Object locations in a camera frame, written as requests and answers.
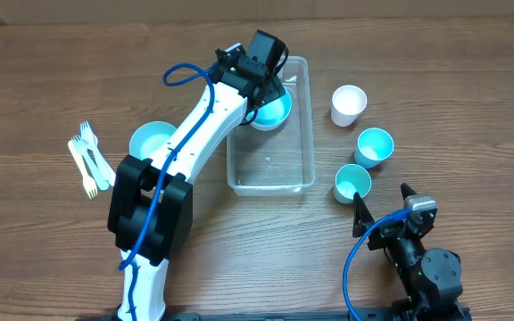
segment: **white arm segment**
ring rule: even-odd
[[[190,184],[194,183],[203,165],[213,154],[221,140],[241,123],[247,110],[247,98],[240,96],[237,89],[223,83],[214,85],[214,88],[215,103],[213,105],[213,113],[197,129],[168,168],[168,174],[176,175],[182,173]],[[209,103],[210,89],[206,86],[202,99],[200,99],[197,106],[179,126],[174,135],[170,137],[163,147],[150,155],[150,158],[153,160],[152,166],[157,169],[162,168],[163,163],[170,155],[171,149],[179,144],[194,124],[202,117]]]
[[[240,96],[237,89],[223,83],[214,85],[214,89],[213,113],[197,129],[168,168],[168,173],[171,175],[184,174],[186,181],[190,184],[194,183],[203,165],[221,140],[241,123],[247,110],[247,98]],[[210,89],[206,86],[199,103],[168,140],[168,143],[150,155],[153,160],[152,166],[158,169],[162,168],[163,163],[170,155],[170,148],[175,148],[192,129],[202,117],[209,103]],[[120,254],[122,259],[126,259],[130,250],[120,251]],[[163,291],[169,262],[165,259],[160,265],[154,267],[150,265],[148,259],[139,254],[136,255],[135,262],[139,266],[137,283],[133,291],[137,320],[158,321],[166,309]],[[122,305],[118,309],[118,318],[122,321],[132,321],[132,316],[128,313],[130,307],[128,292],[131,282],[132,267],[127,266],[124,269]]]

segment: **plastic cup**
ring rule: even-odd
[[[349,126],[366,108],[368,98],[357,86],[345,85],[332,94],[330,118],[340,127]]]
[[[342,166],[336,173],[333,193],[337,201],[342,204],[352,204],[354,194],[359,193],[364,197],[372,187],[370,174],[362,166],[348,164]]]
[[[291,95],[285,89],[285,94],[282,97],[262,106],[257,111],[257,117],[251,123],[251,127],[260,131],[278,128],[289,117],[292,104]],[[252,117],[253,113],[250,112],[245,120],[251,120]]]
[[[152,121],[142,125],[130,138],[130,155],[143,160],[166,144],[176,128],[165,121]]]
[[[394,151],[394,140],[384,129],[368,128],[358,136],[354,160],[365,169],[371,169],[387,159]]]

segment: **white plastic cutlery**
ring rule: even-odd
[[[93,129],[86,120],[80,123],[80,135],[82,136],[82,139],[87,142],[88,149],[90,149],[95,155],[96,166],[98,167],[102,177],[106,179],[110,185],[114,186],[116,175],[104,156],[98,150],[98,138],[96,138],[95,133],[93,133]]]
[[[101,191],[106,191],[108,187],[110,187],[110,184],[106,180],[104,180],[102,175],[100,175],[98,167],[96,166],[93,159],[90,158],[90,155],[88,154],[87,143],[85,143],[85,141],[83,141],[82,138],[80,138],[80,136],[78,135],[73,136],[71,140],[72,143],[75,145],[75,149],[77,150],[77,152],[79,152],[79,154],[81,154],[87,162],[88,169],[90,169],[90,173],[93,175],[93,178],[95,179],[98,188]]]
[[[95,180],[88,175],[87,168],[85,168],[85,161],[82,159],[82,156],[77,152],[72,140],[67,144],[69,146],[70,154],[72,158],[77,163],[77,167],[79,168],[80,175],[82,175],[82,185],[85,188],[85,192],[87,192],[89,199],[94,199],[98,195],[98,190],[96,189]]]

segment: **plastic bin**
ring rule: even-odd
[[[314,183],[307,61],[290,56],[280,77],[293,101],[287,120],[271,131],[244,126],[228,135],[228,184],[239,196],[299,194]]]

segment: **wood grain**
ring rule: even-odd
[[[461,302],[477,320],[514,320],[514,18],[0,27],[0,320],[70,320],[120,303],[111,195],[87,199],[67,139],[88,119],[118,164],[137,127],[179,124],[203,91],[162,86],[164,70],[209,66],[217,47],[248,43],[257,28],[308,60],[316,181],[302,196],[237,197],[222,144],[170,264],[171,310],[344,310],[352,209],[331,187],[358,134],[380,127],[396,149],[371,170],[371,211],[400,207],[402,182],[431,193],[440,210],[424,244],[461,255]],[[369,97],[350,128],[329,117],[343,84]],[[350,289],[358,306],[403,296],[382,253],[365,247]]]

